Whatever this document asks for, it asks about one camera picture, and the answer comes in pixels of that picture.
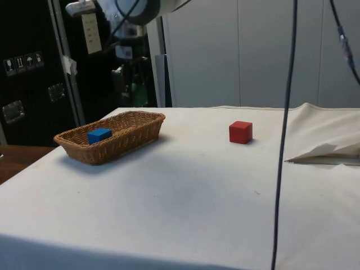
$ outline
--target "black door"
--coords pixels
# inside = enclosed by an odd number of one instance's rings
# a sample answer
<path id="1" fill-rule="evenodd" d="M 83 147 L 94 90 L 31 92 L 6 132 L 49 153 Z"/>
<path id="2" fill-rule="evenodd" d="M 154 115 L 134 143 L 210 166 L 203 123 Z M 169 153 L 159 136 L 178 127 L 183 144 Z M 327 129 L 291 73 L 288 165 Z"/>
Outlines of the black door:
<path id="1" fill-rule="evenodd" d="M 2 1 L 0 36 L 0 121 L 7 142 L 55 145 L 54 135 L 74 128 L 75 118 L 47 0 Z"/>

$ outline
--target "sticker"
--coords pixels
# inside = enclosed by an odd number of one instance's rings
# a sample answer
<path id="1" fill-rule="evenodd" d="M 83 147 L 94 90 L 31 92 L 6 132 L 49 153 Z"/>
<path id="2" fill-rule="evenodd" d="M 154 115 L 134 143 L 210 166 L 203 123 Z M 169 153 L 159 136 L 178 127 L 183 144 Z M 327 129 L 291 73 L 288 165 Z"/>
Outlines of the sticker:
<path id="1" fill-rule="evenodd" d="M 17 56 L 15 59 L 15 66 L 18 73 L 26 71 L 25 61 L 23 56 Z"/>
<path id="2" fill-rule="evenodd" d="M 83 15 L 82 20 L 88 54 L 102 51 L 96 14 Z"/>
<path id="3" fill-rule="evenodd" d="M 13 58 L 4 60 L 4 66 L 7 76 L 13 76 L 16 74 L 15 64 Z"/>
<path id="4" fill-rule="evenodd" d="M 25 55 L 25 63 L 26 63 L 26 68 L 28 70 L 32 70 L 35 69 L 35 58 L 34 55 L 32 53 Z"/>
<path id="5" fill-rule="evenodd" d="M 34 56 L 35 56 L 35 66 L 37 68 L 41 68 L 42 66 L 44 66 L 43 54 L 41 52 L 36 52 L 34 53 Z"/>

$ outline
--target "white label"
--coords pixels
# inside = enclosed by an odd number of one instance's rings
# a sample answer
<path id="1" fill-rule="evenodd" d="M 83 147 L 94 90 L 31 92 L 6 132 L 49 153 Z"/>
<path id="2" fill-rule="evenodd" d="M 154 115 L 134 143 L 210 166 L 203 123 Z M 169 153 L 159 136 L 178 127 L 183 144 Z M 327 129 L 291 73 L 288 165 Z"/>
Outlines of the white label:
<path id="1" fill-rule="evenodd" d="M 83 15 L 82 19 L 88 54 L 102 51 L 96 14 Z"/>

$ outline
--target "table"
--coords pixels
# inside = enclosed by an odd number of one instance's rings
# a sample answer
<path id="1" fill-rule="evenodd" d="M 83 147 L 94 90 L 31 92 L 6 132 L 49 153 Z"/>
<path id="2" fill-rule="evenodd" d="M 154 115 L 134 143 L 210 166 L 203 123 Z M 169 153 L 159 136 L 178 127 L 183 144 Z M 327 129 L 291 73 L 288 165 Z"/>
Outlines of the table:
<path id="1" fill-rule="evenodd" d="M 57 148 L 0 186 L 1 269 L 269 269 L 283 112 L 144 110 L 166 115 L 152 145 L 102 166 Z M 252 143 L 229 143 L 236 120 Z M 359 268 L 359 173 L 284 164 L 278 269 Z"/>
<path id="2" fill-rule="evenodd" d="M 0 145 L 0 185 L 42 158 L 55 148 L 18 145 Z"/>

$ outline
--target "wooden block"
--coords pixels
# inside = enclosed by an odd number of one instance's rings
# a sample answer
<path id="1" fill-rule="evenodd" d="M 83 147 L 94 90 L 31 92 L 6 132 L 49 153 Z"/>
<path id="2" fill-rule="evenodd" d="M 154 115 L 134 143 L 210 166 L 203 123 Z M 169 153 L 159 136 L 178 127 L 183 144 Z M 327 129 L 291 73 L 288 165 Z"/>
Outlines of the wooden block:
<path id="1" fill-rule="evenodd" d="M 253 124 L 236 121 L 229 127 L 230 142 L 247 144 L 253 139 Z"/>

